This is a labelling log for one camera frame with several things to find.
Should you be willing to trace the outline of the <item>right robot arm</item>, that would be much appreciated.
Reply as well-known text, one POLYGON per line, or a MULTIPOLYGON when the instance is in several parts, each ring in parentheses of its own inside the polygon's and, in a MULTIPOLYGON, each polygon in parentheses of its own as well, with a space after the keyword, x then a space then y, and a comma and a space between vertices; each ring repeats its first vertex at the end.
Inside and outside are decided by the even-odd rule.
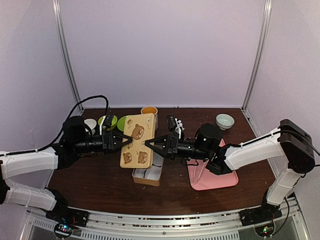
POLYGON ((173 116, 167 117, 171 134, 146 140, 145 146, 167 159, 203 160, 206 169, 217 176, 269 158, 286 157, 288 163, 265 192, 256 208, 259 220, 268 220, 299 179, 316 166, 311 136, 289 119, 269 133, 239 144, 220 146, 223 133, 211 123, 203 124, 194 139, 183 139, 183 130, 173 116))

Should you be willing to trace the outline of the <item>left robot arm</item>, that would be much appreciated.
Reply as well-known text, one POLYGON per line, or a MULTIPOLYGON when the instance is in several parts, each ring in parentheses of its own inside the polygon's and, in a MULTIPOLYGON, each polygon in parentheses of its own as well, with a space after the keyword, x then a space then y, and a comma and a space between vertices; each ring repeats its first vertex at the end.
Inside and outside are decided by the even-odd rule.
POLYGON ((82 154, 114 154, 133 138, 116 131, 94 135, 81 116, 72 116, 62 125, 60 142, 26 151, 0 155, 0 202, 35 207, 53 213, 61 222, 72 218, 68 201, 56 190, 37 189, 11 180, 12 177, 44 170, 70 167, 82 154))

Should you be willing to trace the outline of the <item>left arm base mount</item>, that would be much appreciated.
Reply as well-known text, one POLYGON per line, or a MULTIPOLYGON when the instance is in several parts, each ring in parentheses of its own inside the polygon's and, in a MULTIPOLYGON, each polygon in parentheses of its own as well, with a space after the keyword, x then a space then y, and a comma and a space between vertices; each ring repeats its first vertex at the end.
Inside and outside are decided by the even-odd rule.
POLYGON ((44 210, 45 217, 56 222, 53 227, 53 233, 58 240, 69 238, 75 230, 87 226, 89 212, 74 208, 67 208, 66 212, 58 213, 57 211, 44 210))

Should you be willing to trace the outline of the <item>bear print tin lid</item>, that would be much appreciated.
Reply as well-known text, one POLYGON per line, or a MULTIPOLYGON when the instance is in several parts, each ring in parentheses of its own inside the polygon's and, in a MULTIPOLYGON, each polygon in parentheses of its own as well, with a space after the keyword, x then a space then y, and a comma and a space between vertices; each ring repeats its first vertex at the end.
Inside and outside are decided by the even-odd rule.
POLYGON ((121 168, 148 169, 152 166, 153 150, 145 145, 145 141, 153 139, 155 131, 156 119, 152 113, 127 116, 123 134, 132 137, 132 148, 121 149, 121 168))

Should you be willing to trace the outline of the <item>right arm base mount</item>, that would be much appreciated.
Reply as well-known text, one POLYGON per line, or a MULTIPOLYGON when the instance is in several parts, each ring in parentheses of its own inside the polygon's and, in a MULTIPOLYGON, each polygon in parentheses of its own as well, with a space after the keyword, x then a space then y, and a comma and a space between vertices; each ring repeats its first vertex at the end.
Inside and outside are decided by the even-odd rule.
POLYGON ((262 238, 268 238, 276 231, 274 220, 282 217, 282 212, 276 207, 267 209, 262 206, 247 208, 239 212, 243 227, 253 226, 255 233, 262 238))

